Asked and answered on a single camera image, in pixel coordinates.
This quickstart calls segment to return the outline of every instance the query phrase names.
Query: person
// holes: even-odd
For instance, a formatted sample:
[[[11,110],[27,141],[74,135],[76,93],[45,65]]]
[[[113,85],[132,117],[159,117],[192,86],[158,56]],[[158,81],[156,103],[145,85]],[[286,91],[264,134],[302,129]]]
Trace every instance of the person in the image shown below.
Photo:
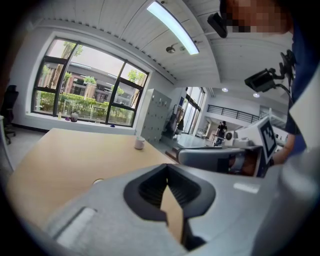
[[[309,20],[301,15],[308,12],[311,19],[316,20],[308,4],[294,3],[285,0],[221,0],[220,14],[227,26],[233,26],[238,32],[259,32],[268,34],[293,35],[292,52],[295,56],[295,79],[291,87],[291,98],[288,104],[288,115],[285,130],[288,138],[282,150],[274,154],[271,165],[283,164],[289,157],[299,154],[306,149],[306,143],[291,117],[289,110],[308,86],[319,64],[319,41],[310,36]],[[242,173],[252,176],[255,171],[256,155],[245,156]],[[230,159],[233,166],[235,159]]]
[[[225,133],[228,130],[227,125],[226,125],[226,121],[223,121],[222,123],[220,122],[220,125],[218,126],[218,136],[220,138],[218,138],[216,140],[215,146],[219,146],[222,143],[222,139],[225,137]]]

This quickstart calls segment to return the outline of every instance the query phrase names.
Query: railing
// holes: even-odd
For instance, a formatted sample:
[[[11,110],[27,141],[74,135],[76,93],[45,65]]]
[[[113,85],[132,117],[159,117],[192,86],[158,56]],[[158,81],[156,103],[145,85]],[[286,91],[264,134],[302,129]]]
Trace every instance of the railing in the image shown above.
[[[260,119],[259,116],[257,115],[237,111],[237,110],[226,108],[226,107],[214,106],[214,105],[208,105],[207,112],[230,117],[230,118],[239,119],[241,121],[245,121],[248,123],[254,123]]]

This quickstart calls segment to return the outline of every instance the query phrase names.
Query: ceiling lamp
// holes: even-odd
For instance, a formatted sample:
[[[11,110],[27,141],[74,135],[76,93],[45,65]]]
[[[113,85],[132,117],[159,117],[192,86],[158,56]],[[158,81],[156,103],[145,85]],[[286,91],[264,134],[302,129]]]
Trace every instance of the ceiling lamp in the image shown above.
[[[179,21],[160,3],[154,1],[147,10],[162,21],[180,40],[190,55],[198,54],[199,50]]]
[[[176,45],[176,43],[171,45],[171,46],[169,46],[169,47],[167,47],[165,49],[168,54],[174,54],[176,52],[176,49],[174,48],[174,45]]]

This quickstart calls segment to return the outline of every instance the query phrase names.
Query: black opening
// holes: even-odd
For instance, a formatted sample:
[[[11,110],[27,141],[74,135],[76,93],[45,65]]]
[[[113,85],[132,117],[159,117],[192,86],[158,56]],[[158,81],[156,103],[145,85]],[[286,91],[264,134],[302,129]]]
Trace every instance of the black opening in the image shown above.
[[[140,218],[164,222],[167,216],[160,207],[167,185],[183,210],[182,244],[191,251],[205,244],[201,237],[193,236],[188,219],[204,215],[212,205],[216,191],[209,182],[175,165],[162,164],[130,181],[123,197]]]

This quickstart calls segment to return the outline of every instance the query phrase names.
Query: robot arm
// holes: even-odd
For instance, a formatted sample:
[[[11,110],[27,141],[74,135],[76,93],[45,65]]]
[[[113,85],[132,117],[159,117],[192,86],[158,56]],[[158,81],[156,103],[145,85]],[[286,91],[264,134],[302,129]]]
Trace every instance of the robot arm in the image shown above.
[[[229,160],[232,157],[255,151],[257,162],[254,176],[264,177],[276,148],[275,134],[269,117],[266,116],[249,127],[227,132],[222,148],[182,148],[177,153],[177,159],[180,164],[186,166],[230,173]]]

